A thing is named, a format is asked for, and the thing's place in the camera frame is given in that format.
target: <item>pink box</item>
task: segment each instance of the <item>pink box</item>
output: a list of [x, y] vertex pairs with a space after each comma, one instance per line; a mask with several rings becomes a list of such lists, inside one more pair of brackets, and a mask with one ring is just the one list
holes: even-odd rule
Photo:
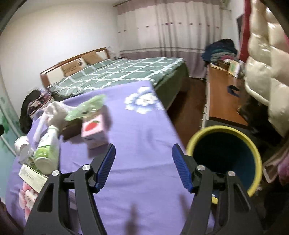
[[89, 149], [108, 143], [107, 131], [102, 114], [93, 118], [84, 118], [82, 122], [81, 137]]

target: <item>wooden headboard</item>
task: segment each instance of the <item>wooden headboard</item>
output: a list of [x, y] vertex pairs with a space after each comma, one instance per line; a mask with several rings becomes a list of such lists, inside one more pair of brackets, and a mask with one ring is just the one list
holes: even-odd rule
[[45, 88], [47, 88], [48, 86], [50, 86], [51, 84], [55, 83], [55, 82], [58, 82], [60, 81], [61, 79], [64, 78], [64, 74], [61, 70], [61, 66], [71, 62], [71, 61], [74, 61], [74, 60], [77, 60], [79, 59], [80, 62], [82, 63], [82, 67], [86, 66], [86, 63], [85, 61], [83, 60], [82, 56], [87, 54], [87, 53], [90, 53], [90, 52], [93, 52], [93, 51], [96, 51], [96, 53], [101, 57], [103, 58], [104, 60], [106, 59], [110, 59], [110, 56], [109, 56], [109, 53], [108, 53], [108, 50], [103, 47], [103, 48], [99, 48], [99, 49], [96, 49], [96, 50], [92, 50], [92, 51], [89, 51], [89, 52], [85, 52], [85, 53], [82, 53], [80, 55], [77, 55], [77, 56], [74, 56], [70, 59], [67, 59], [65, 61], [62, 61], [62, 62], [59, 62], [58, 64], [52, 66], [51, 68], [49, 69], [46, 69], [45, 71], [43, 71], [41, 74], [40, 74], [40, 78], [41, 78], [41, 81], [42, 81], [42, 84]]

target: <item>purple bedsheet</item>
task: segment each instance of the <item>purple bedsheet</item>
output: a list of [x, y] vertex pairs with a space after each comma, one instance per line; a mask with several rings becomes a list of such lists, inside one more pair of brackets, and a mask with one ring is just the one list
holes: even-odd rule
[[[179, 137], [158, 100], [155, 104], [146, 104], [146, 98], [151, 99], [148, 90], [154, 94], [149, 81], [139, 81], [92, 91], [64, 101], [67, 105], [77, 106], [95, 95], [106, 95], [105, 104], [112, 120], [108, 136], [109, 142], [116, 147], [116, 157], [106, 185], [95, 194], [95, 201], [110, 235], [180, 234], [193, 199], [193, 195], [183, 187], [172, 158], [172, 146], [179, 143], [182, 147]], [[139, 103], [136, 102], [141, 95], [138, 93], [149, 96], [144, 96]], [[27, 135], [30, 141], [37, 124], [38, 120], [34, 121]], [[88, 150], [80, 136], [65, 143], [62, 139], [60, 141], [62, 173], [89, 164], [106, 148], [101, 146]], [[20, 167], [15, 159], [7, 188], [6, 206], [16, 222], [24, 227], [24, 210], [18, 202], [23, 184], [18, 176]], [[72, 212], [74, 230], [80, 232], [76, 212]], [[210, 216], [209, 227], [213, 227], [213, 224], [213, 217]]]

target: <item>blue gripper pad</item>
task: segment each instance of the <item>blue gripper pad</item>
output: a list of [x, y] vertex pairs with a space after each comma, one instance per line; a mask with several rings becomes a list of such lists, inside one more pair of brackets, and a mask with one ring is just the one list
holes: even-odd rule
[[183, 159], [184, 153], [178, 144], [174, 144], [172, 155], [184, 188], [191, 192], [193, 189], [192, 174]]
[[104, 187], [106, 183], [114, 159], [115, 159], [115, 146], [112, 145], [97, 172], [97, 183], [95, 187], [98, 192]]

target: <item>strawberry picture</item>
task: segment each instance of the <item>strawberry picture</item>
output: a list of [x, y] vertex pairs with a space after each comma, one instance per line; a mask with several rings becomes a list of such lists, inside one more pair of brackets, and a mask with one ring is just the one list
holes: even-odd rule
[[84, 131], [91, 131], [92, 129], [96, 128], [99, 121], [92, 121], [85, 127]]

